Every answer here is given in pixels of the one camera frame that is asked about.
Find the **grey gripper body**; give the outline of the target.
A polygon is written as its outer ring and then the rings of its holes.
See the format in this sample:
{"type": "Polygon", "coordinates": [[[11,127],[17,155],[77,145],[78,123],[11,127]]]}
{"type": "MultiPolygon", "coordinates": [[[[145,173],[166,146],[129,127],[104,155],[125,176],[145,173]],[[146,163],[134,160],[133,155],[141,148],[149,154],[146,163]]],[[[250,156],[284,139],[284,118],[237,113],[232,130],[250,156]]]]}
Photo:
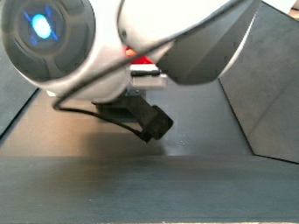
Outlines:
{"type": "Polygon", "coordinates": [[[160,90],[165,88],[166,75],[154,64],[133,64],[130,71],[130,90],[160,90]]]}

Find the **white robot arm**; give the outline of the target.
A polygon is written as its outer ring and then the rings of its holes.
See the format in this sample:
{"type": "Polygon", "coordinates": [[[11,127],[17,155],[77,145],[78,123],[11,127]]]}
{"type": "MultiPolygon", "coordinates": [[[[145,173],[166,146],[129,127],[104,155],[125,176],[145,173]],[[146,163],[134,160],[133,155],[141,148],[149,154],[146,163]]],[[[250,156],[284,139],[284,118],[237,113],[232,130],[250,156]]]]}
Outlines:
{"type": "Polygon", "coordinates": [[[246,40],[260,0],[3,0],[7,59],[39,89],[110,102],[133,87],[126,49],[181,85],[214,81],[246,40]]]}

